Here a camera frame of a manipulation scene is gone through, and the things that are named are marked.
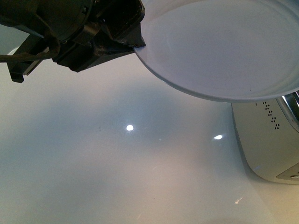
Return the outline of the left gripper black finger under plate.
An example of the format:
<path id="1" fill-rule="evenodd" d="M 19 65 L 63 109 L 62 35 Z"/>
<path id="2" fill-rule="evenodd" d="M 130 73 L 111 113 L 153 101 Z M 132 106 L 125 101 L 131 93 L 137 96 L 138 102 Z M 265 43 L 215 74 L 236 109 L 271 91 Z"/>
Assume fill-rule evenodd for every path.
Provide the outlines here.
<path id="1" fill-rule="evenodd" d="M 93 39 L 91 41 L 93 54 L 90 68 L 114 60 L 116 58 L 132 54 L 132 47 L 107 39 Z"/>

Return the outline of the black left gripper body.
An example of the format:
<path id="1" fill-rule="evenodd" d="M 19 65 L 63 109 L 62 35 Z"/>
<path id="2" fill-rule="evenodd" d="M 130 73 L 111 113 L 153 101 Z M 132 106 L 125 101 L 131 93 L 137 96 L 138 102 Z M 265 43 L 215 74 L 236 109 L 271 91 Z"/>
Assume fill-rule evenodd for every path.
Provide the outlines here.
<path id="1" fill-rule="evenodd" d="M 43 60 L 80 72 L 90 68 L 93 39 L 107 40 L 105 0 L 2 0 L 0 23 L 29 34 L 13 55 L 1 55 L 11 79 L 22 82 Z"/>

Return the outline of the left gripper black finger plate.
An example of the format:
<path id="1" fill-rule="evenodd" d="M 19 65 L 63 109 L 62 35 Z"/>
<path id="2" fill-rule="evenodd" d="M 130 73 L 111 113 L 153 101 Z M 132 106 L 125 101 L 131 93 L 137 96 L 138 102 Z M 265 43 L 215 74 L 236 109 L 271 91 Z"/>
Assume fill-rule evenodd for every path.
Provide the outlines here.
<path id="1" fill-rule="evenodd" d="M 140 0 L 108 0 L 100 14 L 104 31 L 115 42 L 133 48 L 146 46 L 141 33 L 145 8 Z"/>

